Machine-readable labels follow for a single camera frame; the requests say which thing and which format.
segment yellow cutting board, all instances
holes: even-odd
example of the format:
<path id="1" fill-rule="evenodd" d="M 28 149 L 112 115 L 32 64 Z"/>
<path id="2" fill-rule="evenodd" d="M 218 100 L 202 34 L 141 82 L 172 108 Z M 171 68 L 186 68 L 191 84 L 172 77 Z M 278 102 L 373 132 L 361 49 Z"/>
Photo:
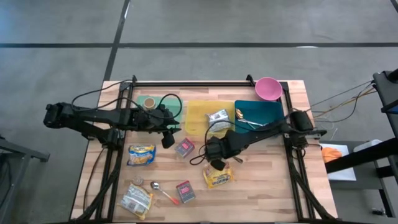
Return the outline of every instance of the yellow cutting board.
<path id="1" fill-rule="evenodd" d="M 185 130 L 188 134 L 205 137 L 206 130 L 209 128 L 208 117 L 206 114 L 213 114 L 219 110 L 226 109 L 229 120 L 234 122 L 234 102 L 230 101 L 211 101 L 211 100 L 190 100 L 187 107 L 185 118 Z M 227 129 L 223 129 L 211 135 L 223 137 Z"/>

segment wooden tabletop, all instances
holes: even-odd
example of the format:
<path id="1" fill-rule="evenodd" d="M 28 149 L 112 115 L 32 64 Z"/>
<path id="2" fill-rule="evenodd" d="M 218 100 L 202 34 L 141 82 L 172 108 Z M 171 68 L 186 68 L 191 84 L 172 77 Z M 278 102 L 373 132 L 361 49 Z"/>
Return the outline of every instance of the wooden tabletop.
<path id="1" fill-rule="evenodd" d="M 294 108 L 307 110 L 309 102 L 304 82 L 301 80 L 287 81 L 290 97 Z M 115 82 L 104 82 L 107 87 Z M 101 93 L 98 105 L 103 105 L 118 96 L 119 85 L 115 85 Z M 234 180 L 227 184 L 208 189 L 202 175 L 203 166 L 191 166 L 189 159 L 198 154 L 198 148 L 203 145 L 203 136 L 189 136 L 185 130 L 185 115 L 187 103 L 190 100 L 258 100 L 253 87 L 143 87 L 135 88 L 133 100 L 139 95 L 164 96 L 175 93 L 183 100 L 182 131 L 174 134 L 178 143 L 188 137 L 195 143 L 195 150 L 187 158 L 179 158 L 172 146 L 162 148 L 161 134 L 127 132 L 124 155 L 119 176 L 114 222 L 138 222 L 135 215 L 120 207 L 118 202 L 126 192 L 132 178 L 139 175 L 144 179 L 144 188 L 152 191 L 149 183 L 158 181 L 168 194 L 177 197 L 176 185 L 189 180 L 196 195 L 196 199 L 186 204 L 175 206 L 168 198 L 154 192 L 154 199 L 145 222 L 294 222 L 295 213 L 290 176 L 287 167 L 285 148 L 282 137 L 265 139 L 250 145 L 239 156 L 244 160 L 242 164 L 230 159 L 233 168 Z M 106 107 L 113 109 L 116 104 Z M 96 124 L 108 128 L 105 124 Z M 144 167 L 127 166 L 128 147 L 131 144 L 156 144 L 155 161 Z M 75 204 L 71 218 L 76 218 L 83 212 L 83 196 L 93 168 L 93 164 L 101 151 L 98 141 L 91 141 L 86 152 L 85 162 L 80 177 Z M 335 203 L 318 146 L 306 149 L 304 157 L 308 181 L 311 191 L 328 212 L 337 217 Z M 103 153 L 91 180 L 88 189 L 87 204 L 98 193 L 104 168 L 105 155 Z M 110 191 L 105 198 L 103 214 L 108 211 Z M 303 193 L 300 198 L 305 217 L 308 217 Z"/>

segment teal cutting board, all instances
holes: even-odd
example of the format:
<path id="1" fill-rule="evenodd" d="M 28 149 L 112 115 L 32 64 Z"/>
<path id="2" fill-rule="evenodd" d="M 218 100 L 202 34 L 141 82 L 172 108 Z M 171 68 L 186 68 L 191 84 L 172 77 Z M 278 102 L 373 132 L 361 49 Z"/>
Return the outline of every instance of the teal cutting board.
<path id="1" fill-rule="evenodd" d="M 137 97 L 136 103 L 138 105 L 144 106 L 144 100 L 146 98 L 148 98 L 148 97 L 151 97 L 151 98 L 155 99 L 156 106 L 159 105 L 159 102 L 162 99 L 162 97 L 159 97 L 159 96 L 145 96 L 145 95 L 143 95 L 143 96 L 138 96 Z M 180 102 L 178 102 L 178 99 L 176 99 L 174 96 L 166 97 L 163 100 L 162 104 L 164 104 L 166 106 L 166 108 L 168 108 L 173 113 L 173 116 L 175 116 L 178 113 L 178 111 L 180 110 Z M 176 120 L 178 122 L 181 122 L 181 117 L 182 117 L 182 111 L 176 118 L 174 118 L 174 120 Z M 176 125 L 176 126 L 168 125 L 167 127 L 168 128 L 174 128 L 174 127 L 179 128 L 180 125 L 179 124 Z"/>
<path id="2" fill-rule="evenodd" d="M 259 124 L 271 123 L 284 117 L 282 104 L 279 102 L 236 100 L 235 109 L 241 110 L 244 119 Z M 250 125 L 238 121 L 237 118 L 235 118 L 235 123 L 244 128 L 252 129 Z M 235 127 L 235 131 L 237 133 L 248 132 L 248 130 L 238 126 Z"/>

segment spoon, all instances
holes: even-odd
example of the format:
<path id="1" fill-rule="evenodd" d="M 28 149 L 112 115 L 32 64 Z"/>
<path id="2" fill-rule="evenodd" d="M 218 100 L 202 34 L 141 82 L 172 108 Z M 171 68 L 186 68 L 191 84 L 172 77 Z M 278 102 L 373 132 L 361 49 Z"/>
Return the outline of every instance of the spoon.
<path id="1" fill-rule="evenodd" d="M 164 195 L 166 195 L 175 205 L 180 205 L 180 201 L 171 197 L 169 194 L 167 194 L 166 192 L 164 192 L 162 189 L 160 189 L 160 185 L 158 182 L 152 181 L 150 183 L 150 187 L 152 187 L 152 189 L 154 190 L 159 190 L 161 191 Z"/>
<path id="2" fill-rule="evenodd" d="M 243 119 L 243 113 L 242 113 L 241 110 L 235 109 L 235 115 L 236 115 L 236 117 L 237 117 L 238 119 L 240 119 L 241 121 L 243 121 L 243 122 L 245 122 L 246 124 L 250 125 L 250 127 L 251 127 L 252 129 L 255 129 L 255 127 L 253 127 L 253 125 L 249 124 L 248 121 L 246 121 L 245 119 Z"/>

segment pink bowl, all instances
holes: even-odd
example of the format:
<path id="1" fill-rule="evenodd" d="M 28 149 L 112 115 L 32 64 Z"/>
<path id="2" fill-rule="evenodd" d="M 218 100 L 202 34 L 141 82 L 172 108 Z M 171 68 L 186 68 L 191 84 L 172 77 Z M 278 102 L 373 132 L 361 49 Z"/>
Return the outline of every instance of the pink bowl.
<path id="1" fill-rule="evenodd" d="M 274 101 L 282 96 L 282 86 L 278 80 L 270 77 L 260 78 L 256 83 L 256 93 L 263 100 Z"/>

